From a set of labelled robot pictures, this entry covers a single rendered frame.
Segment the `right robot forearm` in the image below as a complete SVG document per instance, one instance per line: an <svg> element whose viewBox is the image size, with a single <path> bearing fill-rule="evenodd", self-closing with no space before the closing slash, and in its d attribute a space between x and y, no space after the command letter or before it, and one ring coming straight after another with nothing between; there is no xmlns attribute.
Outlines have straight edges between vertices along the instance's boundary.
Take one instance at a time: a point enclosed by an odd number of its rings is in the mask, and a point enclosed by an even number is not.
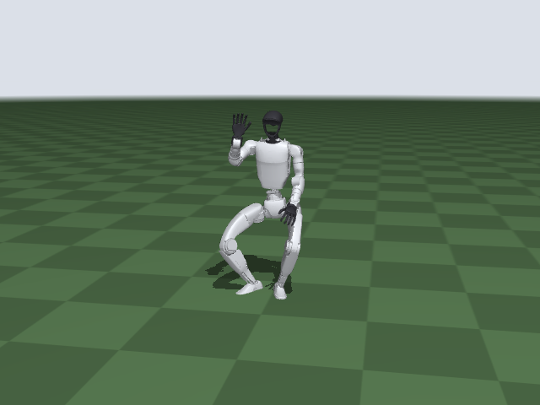
<svg viewBox="0 0 540 405"><path fill-rule="evenodd" d="M233 145L230 147L228 159L238 160L240 158L240 141L241 139L234 138Z"/></svg>

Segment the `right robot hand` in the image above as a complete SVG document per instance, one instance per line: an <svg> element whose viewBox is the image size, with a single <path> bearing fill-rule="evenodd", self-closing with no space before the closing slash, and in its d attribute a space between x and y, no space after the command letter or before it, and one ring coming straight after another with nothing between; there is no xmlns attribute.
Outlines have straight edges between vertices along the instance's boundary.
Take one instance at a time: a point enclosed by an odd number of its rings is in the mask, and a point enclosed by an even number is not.
<svg viewBox="0 0 540 405"><path fill-rule="evenodd" d="M251 125L251 121L248 123L248 125L246 126L245 128L245 124L246 124L246 118L247 118L247 115L245 116L245 119L243 121L243 124L242 124L242 119L243 119L243 113L241 113L241 116L240 116L240 123L239 123L239 113L237 114L237 118L236 118L236 124L235 124L235 114L233 115L233 125L232 125L232 130L233 130L233 133L234 133L234 136L232 136L232 141L231 141L231 145L233 145L233 139L234 138L238 138L238 139L241 139L240 141L240 146L242 145L242 140L243 140L243 137L242 135L245 134L245 131L248 129L248 127Z"/></svg>

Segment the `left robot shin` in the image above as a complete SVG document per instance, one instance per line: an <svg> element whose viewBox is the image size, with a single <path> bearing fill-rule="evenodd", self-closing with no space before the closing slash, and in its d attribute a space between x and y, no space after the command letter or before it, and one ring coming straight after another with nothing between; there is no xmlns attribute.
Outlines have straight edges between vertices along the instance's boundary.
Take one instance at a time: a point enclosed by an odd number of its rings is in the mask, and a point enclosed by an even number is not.
<svg viewBox="0 0 540 405"><path fill-rule="evenodd" d="M277 281L277 286L279 284L284 286L284 283L287 277L292 273L294 265L298 259L300 253L300 244L298 244L297 251L292 251L290 254L284 251L283 258L281 261L281 270Z"/></svg>

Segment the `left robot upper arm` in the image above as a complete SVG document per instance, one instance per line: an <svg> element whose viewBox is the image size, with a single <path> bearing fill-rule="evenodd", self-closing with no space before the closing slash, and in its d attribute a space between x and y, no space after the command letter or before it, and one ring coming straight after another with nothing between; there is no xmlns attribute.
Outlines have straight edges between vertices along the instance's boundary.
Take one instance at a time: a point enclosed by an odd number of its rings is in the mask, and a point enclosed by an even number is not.
<svg viewBox="0 0 540 405"><path fill-rule="evenodd" d="M292 186L298 186L300 184L300 177L304 177L304 160L303 160L303 149L294 144L288 144L289 154L293 157L293 168L295 176L292 177L291 184Z"/></svg>

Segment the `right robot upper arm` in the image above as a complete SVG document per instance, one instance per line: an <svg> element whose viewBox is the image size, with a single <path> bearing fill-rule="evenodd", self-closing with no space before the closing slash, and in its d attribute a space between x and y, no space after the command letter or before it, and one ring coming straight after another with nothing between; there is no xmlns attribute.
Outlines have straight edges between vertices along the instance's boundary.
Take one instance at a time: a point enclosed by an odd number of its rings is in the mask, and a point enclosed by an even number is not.
<svg viewBox="0 0 540 405"><path fill-rule="evenodd" d="M229 159L229 162L233 166L240 166L246 157L248 157L249 155L254 155L256 153L255 152L256 145L257 145L257 141L247 140L245 144L240 148L240 158L238 160Z"/></svg>

